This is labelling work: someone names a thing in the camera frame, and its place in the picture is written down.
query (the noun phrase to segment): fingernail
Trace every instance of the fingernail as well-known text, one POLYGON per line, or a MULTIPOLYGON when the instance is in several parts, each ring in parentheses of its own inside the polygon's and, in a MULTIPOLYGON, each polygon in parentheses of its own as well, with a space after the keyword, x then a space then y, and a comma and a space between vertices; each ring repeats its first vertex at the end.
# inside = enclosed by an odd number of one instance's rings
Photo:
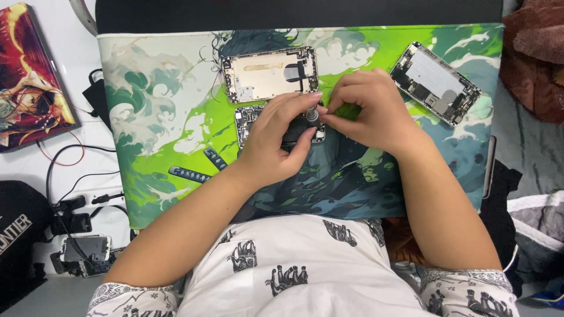
POLYGON ((323 96, 323 92, 322 91, 317 91, 315 93, 312 94, 308 94, 309 98, 311 99, 321 99, 321 96, 323 96))

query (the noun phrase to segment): anime art desk mat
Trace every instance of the anime art desk mat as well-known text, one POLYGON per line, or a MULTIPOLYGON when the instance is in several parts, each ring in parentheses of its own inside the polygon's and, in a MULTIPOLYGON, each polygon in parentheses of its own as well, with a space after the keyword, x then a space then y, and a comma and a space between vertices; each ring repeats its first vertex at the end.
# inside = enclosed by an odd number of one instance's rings
MULTIPOLYGON (((99 36, 130 226, 145 228, 236 160, 234 110, 264 102, 228 101, 221 56, 301 46, 315 49, 325 104, 343 74, 374 67, 390 71, 413 41, 476 84, 482 96, 454 128, 409 97, 405 102, 478 209, 502 35, 502 24, 470 24, 99 36)), ((354 119, 358 110, 342 107, 337 114, 354 119)), ((397 162, 327 127, 325 140, 312 144, 299 173, 255 193, 233 222, 298 213, 342 219, 405 216, 397 162)))

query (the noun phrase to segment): white cloth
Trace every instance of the white cloth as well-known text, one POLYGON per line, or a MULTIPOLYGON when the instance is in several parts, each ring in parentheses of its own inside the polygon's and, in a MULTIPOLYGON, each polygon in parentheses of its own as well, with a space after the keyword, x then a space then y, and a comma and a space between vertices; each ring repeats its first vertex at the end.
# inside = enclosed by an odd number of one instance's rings
POLYGON ((180 307, 170 287, 108 283, 88 316, 518 316, 501 271, 427 270, 417 294, 390 268, 380 223, 289 215, 231 225, 180 307))

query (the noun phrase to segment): person's left hand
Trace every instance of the person's left hand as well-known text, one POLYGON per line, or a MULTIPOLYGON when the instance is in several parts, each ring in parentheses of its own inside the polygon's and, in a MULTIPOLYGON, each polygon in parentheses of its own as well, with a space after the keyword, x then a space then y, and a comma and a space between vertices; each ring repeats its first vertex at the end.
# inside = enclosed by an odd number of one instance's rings
MULTIPOLYGON (((280 148, 290 121, 319 102, 322 93, 279 95, 265 106, 254 122, 240 157, 232 164, 243 170, 253 189, 259 190, 295 175, 302 167, 316 128, 302 133, 291 153, 280 148)), ((318 107, 320 114, 327 110, 318 107)))

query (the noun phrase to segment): person's right hand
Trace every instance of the person's right hand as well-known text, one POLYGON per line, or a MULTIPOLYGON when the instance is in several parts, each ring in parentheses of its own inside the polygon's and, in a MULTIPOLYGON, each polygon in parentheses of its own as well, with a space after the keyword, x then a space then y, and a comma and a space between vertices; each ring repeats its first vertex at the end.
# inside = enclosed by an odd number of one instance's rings
POLYGON ((343 75, 331 93, 327 114, 320 118, 347 137, 394 156, 428 138, 407 111, 390 75, 380 68, 343 75), (333 115, 343 103, 362 108, 356 121, 333 115))

